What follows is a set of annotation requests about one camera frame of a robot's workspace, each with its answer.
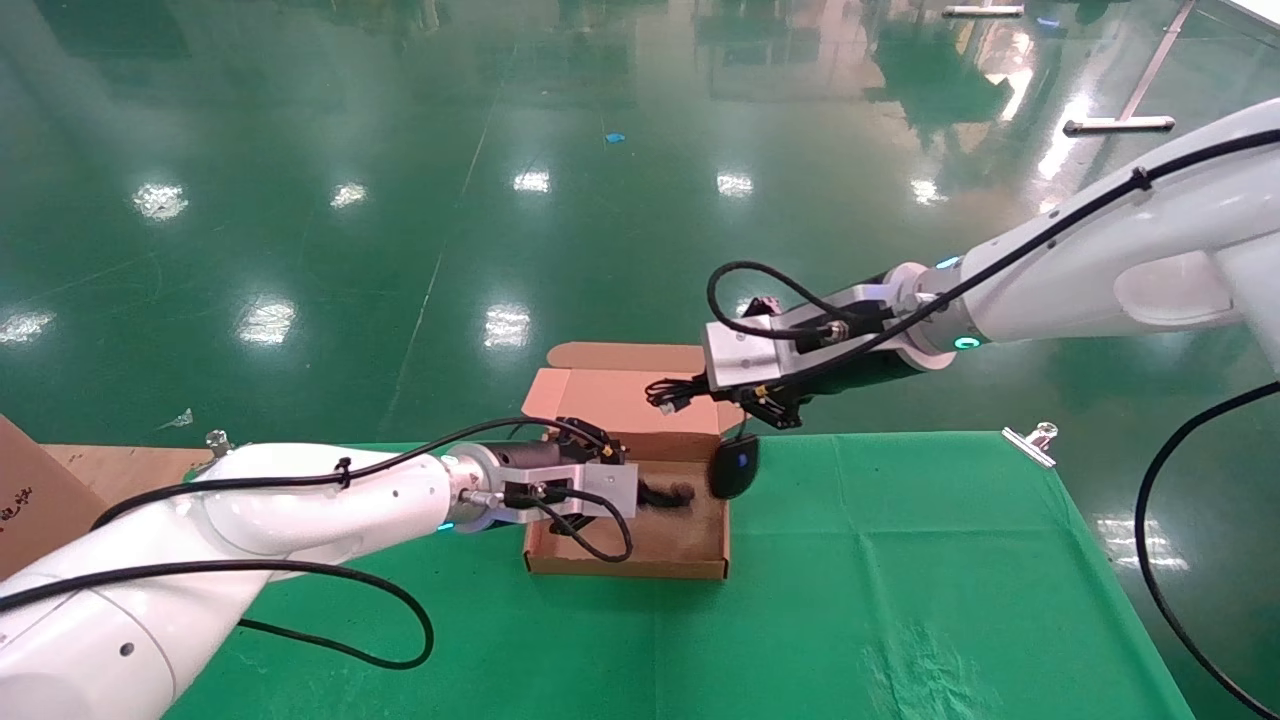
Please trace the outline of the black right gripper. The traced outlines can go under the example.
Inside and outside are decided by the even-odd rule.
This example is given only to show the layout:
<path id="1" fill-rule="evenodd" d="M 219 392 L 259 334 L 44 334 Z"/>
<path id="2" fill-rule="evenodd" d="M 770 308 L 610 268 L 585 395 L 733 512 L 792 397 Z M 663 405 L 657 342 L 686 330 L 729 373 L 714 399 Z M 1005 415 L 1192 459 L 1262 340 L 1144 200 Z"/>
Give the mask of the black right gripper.
<path id="1" fill-rule="evenodd" d="M 795 393 L 842 393 L 868 386 L 905 379 L 916 369 L 896 348 L 881 346 L 846 361 L 841 368 L 826 372 L 815 379 L 790 382 Z M 742 410 L 778 430 L 792 430 L 803 425 L 800 409 L 803 398 L 795 398 L 777 386 L 749 386 L 742 389 Z"/>

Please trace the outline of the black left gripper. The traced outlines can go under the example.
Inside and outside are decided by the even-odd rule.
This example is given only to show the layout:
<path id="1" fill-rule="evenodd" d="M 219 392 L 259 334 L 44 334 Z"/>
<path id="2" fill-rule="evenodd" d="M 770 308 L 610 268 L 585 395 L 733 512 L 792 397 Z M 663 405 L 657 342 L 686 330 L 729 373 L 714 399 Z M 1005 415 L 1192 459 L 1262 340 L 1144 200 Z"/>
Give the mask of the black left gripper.
<path id="1" fill-rule="evenodd" d="M 600 457 L 594 448 L 558 442 L 497 442 L 489 443 L 488 452 L 493 456 L 490 478 L 575 478 L 579 466 Z M 637 506 L 667 509 L 669 496 L 639 482 Z"/>

